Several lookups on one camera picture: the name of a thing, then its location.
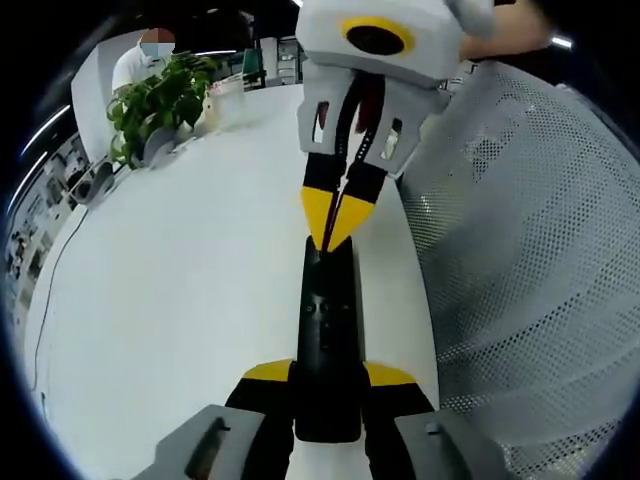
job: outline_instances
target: black object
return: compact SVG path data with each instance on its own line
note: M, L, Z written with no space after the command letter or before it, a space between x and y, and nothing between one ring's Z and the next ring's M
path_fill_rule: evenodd
M111 162L104 162L100 165L92 177L80 181L76 187L74 195L78 202L87 205L96 197L108 191L115 183L115 174Z
M319 443L360 438L364 369L358 342L351 238L332 253L307 238L294 389L296 437Z
M353 27L347 32L347 40L358 50L372 55L395 55L404 50L404 42L398 35L370 25Z

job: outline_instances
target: wall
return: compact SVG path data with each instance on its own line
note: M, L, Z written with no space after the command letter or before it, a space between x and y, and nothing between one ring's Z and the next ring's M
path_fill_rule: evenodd
M111 101L113 67L142 33L143 30L126 33L96 45L71 81L76 123L90 162L97 162L107 155L115 134L106 117Z

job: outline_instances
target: cable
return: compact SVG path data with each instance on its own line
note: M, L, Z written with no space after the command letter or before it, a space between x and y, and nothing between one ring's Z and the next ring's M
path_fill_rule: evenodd
M62 258L62 254L64 253L64 250L67 248L67 245L69 245L69 242L71 241L73 236L76 234L76 232L80 228L80 225L82 225L82 222L84 222L84 219L87 217L88 211L89 210L85 210L84 214L82 215L82 218L78 222L78 225L76 225L76 228L73 229L73 231L71 232L71 235L69 235L69 238L67 238L67 240L64 242L64 245L62 245L62 248L60 249L60 254L58 255L58 258L56 258L56 263L53 264L53 269L51 270L51 280L49 280L49 291L47 292L47 302L45 303L45 306L44 306L44 315L42 317L42 324L40 325L40 332L38 333L38 342L36 343L36 352L34 356L34 378L33 378L33 387L31 387L31 390L30 390L31 392L35 392L36 387L38 386L38 352L40 351L40 342L42 341L42 332L44 331L44 324L47 321L47 312L49 311L49 301L51 300L51 289L53 287L53 279L56 276L56 268L58 267L58 262Z

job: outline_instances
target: white shirt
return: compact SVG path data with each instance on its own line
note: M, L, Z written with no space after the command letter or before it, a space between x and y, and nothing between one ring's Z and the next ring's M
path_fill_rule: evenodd
M160 72L167 66L168 59L160 58L154 61L146 56L139 45L126 51L113 67L111 91L115 92L124 85L139 83L152 75L160 76Z

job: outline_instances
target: white table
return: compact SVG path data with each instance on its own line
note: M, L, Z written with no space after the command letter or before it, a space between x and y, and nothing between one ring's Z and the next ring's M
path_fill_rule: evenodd
M224 404L252 366L294 357L307 223L300 86L248 93L250 127L135 171L91 210L59 262L38 357L49 424L90 479L129 478L156 443ZM25 364L34 377L52 264L36 286ZM388 180L354 236L368 360L410 372L434 406L429 308L400 197ZM287 478L370 478L362 440L296 443Z

